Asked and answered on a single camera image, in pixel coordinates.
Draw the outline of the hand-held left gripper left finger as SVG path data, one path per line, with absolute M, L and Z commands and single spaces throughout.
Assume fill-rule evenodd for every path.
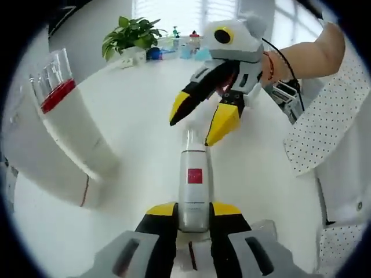
M 177 203 L 149 209 L 134 231 L 103 247 L 84 277 L 170 277 L 176 257 Z

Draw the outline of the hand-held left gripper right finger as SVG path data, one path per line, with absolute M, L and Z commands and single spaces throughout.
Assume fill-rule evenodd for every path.
M 210 204 L 210 237 L 217 277 L 319 276 L 294 263 L 292 252 L 278 242 L 275 226 L 252 229 L 231 204 Z

